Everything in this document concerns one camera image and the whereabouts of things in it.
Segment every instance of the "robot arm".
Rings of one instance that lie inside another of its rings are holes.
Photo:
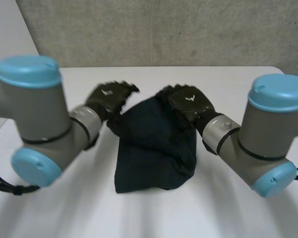
[[[177,85],[160,94],[196,127],[206,149],[219,155],[260,196],[276,194],[296,178],[297,169],[286,155],[298,136],[298,77],[257,78],[242,126],[217,113],[195,87]]]
[[[12,157],[14,171],[32,185],[49,186],[82,150],[95,145],[103,121],[119,113],[137,91],[126,82],[100,84],[84,105],[69,113],[53,59],[2,60],[0,117],[15,121],[24,144]]]

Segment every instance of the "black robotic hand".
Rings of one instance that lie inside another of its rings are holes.
[[[157,97],[168,101],[172,109],[178,115],[184,116],[191,125],[195,123],[202,112],[214,111],[209,99],[194,86],[167,86],[157,93]]]
[[[90,94],[85,105],[93,109],[102,121],[108,120],[121,111],[133,92],[139,92],[139,89],[126,82],[99,84]]]

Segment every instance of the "black cloth bag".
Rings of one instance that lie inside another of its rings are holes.
[[[193,176],[196,130],[180,122],[168,106],[152,97],[107,122],[120,137],[117,193],[175,189]]]

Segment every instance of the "concrete wall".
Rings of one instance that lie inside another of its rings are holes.
[[[271,65],[298,75],[298,0],[17,0],[64,67]]]

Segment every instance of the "logo on hand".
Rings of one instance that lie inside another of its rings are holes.
[[[103,92],[103,94],[104,94],[105,96],[110,95],[110,94],[113,94],[113,92],[112,92],[111,90],[109,90],[109,91],[101,90],[101,91]]]
[[[193,95],[193,97],[192,97],[192,98],[185,98],[185,100],[188,100],[188,101],[192,101],[192,102],[194,102],[194,98],[195,98],[195,95]]]

